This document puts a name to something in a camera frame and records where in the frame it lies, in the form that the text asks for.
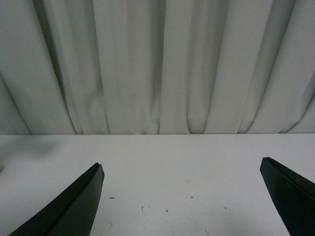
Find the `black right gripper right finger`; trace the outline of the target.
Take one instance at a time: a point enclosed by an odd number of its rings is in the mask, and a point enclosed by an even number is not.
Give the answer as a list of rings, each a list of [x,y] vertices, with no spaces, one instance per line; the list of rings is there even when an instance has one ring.
[[[315,234],[315,184],[278,161],[262,158],[260,172],[291,236]]]

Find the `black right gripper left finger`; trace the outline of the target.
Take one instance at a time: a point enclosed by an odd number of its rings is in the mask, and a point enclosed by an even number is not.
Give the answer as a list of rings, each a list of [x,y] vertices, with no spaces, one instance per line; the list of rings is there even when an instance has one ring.
[[[104,171],[93,164],[11,236],[88,236],[99,206]]]

